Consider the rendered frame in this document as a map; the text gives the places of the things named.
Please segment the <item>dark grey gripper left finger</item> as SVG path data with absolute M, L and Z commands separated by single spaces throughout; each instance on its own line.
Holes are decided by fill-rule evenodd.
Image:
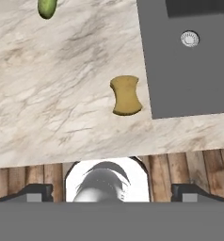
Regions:
M 53 202 L 52 184 L 30 184 L 18 191 L 0 198 L 0 201 L 16 202 Z

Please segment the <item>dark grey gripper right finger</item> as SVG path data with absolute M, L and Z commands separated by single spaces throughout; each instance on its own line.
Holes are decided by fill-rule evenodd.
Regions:
M 172 184 L 171 200 L 177 202 L 208 202 L 224 201 L 224 198 L 210 194 L 195 184 Z

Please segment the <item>grey sink basin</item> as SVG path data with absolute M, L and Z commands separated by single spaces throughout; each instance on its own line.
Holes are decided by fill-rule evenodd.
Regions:
M 224 0 L 136 0 L 152 116 L 224 113 Z M 194 31 L 196 47 L 181 35 Z

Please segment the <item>yellow sponge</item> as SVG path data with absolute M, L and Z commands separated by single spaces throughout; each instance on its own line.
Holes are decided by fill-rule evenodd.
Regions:
M 113 113 L 119 116 L 131 116 L 142 109 L 142 104 L 136 95 L 138 78 L 132 75 L 122 75 L 110 81 L 110 87 L 115 94 Z

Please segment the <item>round silver sink drain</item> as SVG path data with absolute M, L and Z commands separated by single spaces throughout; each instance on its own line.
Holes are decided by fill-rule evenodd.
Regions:
M 200 43 L 200 36 L 194 31 L 185 31 L 181 35 L 181 42 L 185 47 L 196 47 Z

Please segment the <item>white and black round object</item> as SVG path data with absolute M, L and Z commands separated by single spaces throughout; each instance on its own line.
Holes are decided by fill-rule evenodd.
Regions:
M 150 202 L 150 178 L 135 156 L 77 161 L 65 175 L 66 202 Z

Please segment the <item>green cucumber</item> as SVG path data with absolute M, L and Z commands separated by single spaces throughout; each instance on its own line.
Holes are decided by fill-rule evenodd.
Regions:
M 50 19 L 56 12 L 57 0 L 38 0 L 38 12 L 41 18 Z

